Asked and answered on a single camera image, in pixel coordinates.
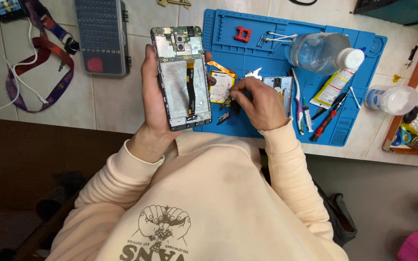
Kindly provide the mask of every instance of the glue tube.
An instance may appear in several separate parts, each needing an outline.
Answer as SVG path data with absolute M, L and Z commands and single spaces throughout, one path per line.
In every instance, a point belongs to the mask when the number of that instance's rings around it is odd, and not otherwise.
M 342 69 L 336 72 L 309 102 L 327 110 L 330 109 L 333 101 L 338 97 L 346 83 L 356 73 L 357 69 L 358 68 Z

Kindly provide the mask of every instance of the right hand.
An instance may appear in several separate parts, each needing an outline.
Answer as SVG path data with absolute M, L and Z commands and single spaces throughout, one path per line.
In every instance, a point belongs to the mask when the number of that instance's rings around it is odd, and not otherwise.
M 252 101 L 243 94 L 246 91 L 251 91 Z M 240 104 L 258 131 L 275 130 L 290 120 L 285 115 L 278 92 L 254 77 L 235 83 L 230 89 L 230 97 Z

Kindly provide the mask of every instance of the white bottle cap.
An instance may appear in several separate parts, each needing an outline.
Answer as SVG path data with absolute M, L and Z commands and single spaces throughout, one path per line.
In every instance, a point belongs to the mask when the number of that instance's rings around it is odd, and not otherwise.
M 336 57 L 336 65 L 343 69 L 355 69 L 364 61 L 364 52 L 359 49 L 346 48 Z

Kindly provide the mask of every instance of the peach sweatshirt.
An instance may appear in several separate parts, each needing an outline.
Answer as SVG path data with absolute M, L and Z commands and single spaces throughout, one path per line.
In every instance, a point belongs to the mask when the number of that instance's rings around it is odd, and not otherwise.
M 156 163 L 123 146 L 88 182 L 47 261 L 346 261 L 293 130 L 184 131 Z

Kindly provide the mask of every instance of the white countertop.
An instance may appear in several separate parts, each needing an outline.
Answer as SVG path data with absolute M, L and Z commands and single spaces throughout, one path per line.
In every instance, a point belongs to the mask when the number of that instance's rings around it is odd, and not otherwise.
M 74 0 L 40 0 L 55 21 L 79 39 L 75 20 Z M 198 25 L 202 27 L 203 13 L 207 8 L 227 9 L 255 15 L 267 15 L 322 25 L 347 27 L 373 32 L 388 37 L 383 55 L 373 77 L 373 85 L 407 85 L 415 64 L 405 65 L 411 50 L 418 45 L 418 26 L 404 27 L 399 24 L 367 16 L 352 15 L 357 0 L 320 0 L 304 7 L 288 0 L 191 0 L 192 7 L 169 4 L 162 7 L 155 0 L 125 0 L 129 12 L 128 39 L 133 67 L 130 75 L 121 80 L 92 77 L 84 72 L 79 54 L 73 56 L 74 77 L 59 101 L 49 109 L 31 114 L 9 106 L 0 110 L 0 119 L 31 123 L 60 125 L 103 131 L 135 133 L 144 121 L 141 100 L 140 67 L 144 60 L 144 46 L 151 43 L 149 29 L 159 26 Z M 15 64 L 31 55 L 28 41 L 28 21 L 0 23 L 0 51 L 5 52 L 8 61 Z M 48 32 L 50 40 L 59 46 L 60 41 Z M 32 37 L 38 36 L 33 29 Z M 51 56 L 37 68 L 23 74 L 21 79 L 47 97 L 54 85 L 69 70 L 67 66 L 57 72 L 60 60 Z M 393 83 L 393 75 L 402 76 Z M 5 81 L 7 66 L 0 57 L 0 107 L 7 104 Z M 29 109 L 38 110 L 42 103 L 27 88 L 21 85 L 21 93 Z M 344 147 L 303 144 L 305 153 L 361 160 L 382 161 L 418 166 L 417 155 L 399 155 L 383 151 L 381 144 L 386 135 L 392 116 L 363 106 Z M 262 139 L 249 139 L 259 147 Z

